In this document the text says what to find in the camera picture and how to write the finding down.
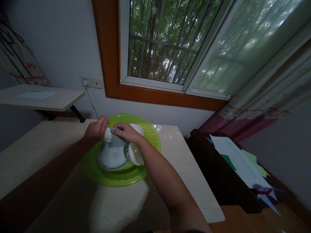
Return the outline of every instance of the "white cable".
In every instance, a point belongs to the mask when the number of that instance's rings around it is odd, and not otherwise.
[[[86,86],[86,87],[84,86],[84,89],[86,90],[86,92],[87,92],[87,94],[88,94],[88,96],[89,96],[89,98],[90,98],[91,105],[92,105],[92,107],[93,107],[93,109],[94,109],[94,111],[95,111],[96,117],[97,117],[97,119],[98,119],[99,117],[98,117],[97,112],[96,112],[96,109],[95,109],[95,107],[94,107],[94,105],[93,105],[93,103],[92,103],[91,96],[90,96],[90,94],[88,93],[87,86]]]

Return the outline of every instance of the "green tray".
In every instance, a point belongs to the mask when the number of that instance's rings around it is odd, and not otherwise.
[[[145,119],[131,114],[113,115],[109,116],[108,119],[110,122],[108,127],[119,122],[140,125],[145,131],[144,137],[161,152],[160,137],[156,129]],[[130,162],[113,172],[101,169],[97,163],[97,150],[101,144],[102,142],[96,144],[81,160],[83,171],[95,182],[110,187],[124,187],[136,183],[148,175],[145,166],[135,166]]]

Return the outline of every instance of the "window sill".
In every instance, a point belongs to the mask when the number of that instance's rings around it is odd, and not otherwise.
[[[119,1],[93,0],[106,97],[145,103],[220,110],[227,101],[120,84]]]

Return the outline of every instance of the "electrical outlet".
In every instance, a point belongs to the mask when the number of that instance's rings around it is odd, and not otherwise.
[[[101,82],[101,79],[91,78],[91,82],[92,82],[93,88],[103,89],[103,84]]]
[[[80,81],[81,81],[82,86],[93,87],[90,77],[80,76]]]

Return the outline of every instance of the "window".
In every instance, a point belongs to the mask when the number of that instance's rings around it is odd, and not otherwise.
[[[122,0],[120,83],[229,100],[309,9],[308,0]]]

